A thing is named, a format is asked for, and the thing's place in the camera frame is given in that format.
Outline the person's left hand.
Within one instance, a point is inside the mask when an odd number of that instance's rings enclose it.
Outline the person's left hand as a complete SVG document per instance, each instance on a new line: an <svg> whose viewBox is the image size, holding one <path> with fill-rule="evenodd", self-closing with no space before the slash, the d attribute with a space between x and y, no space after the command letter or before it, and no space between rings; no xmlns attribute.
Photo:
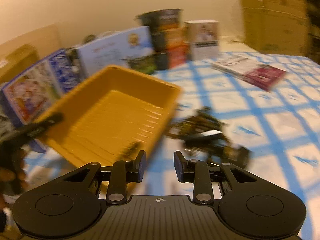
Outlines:
<svg viewBox="0 0 320 240"><path fill-rule="evenodd" d="M23 170L26 155L21 147L1 146L1 210L7 207L4 195L18 195L28 187Z"/></svg>

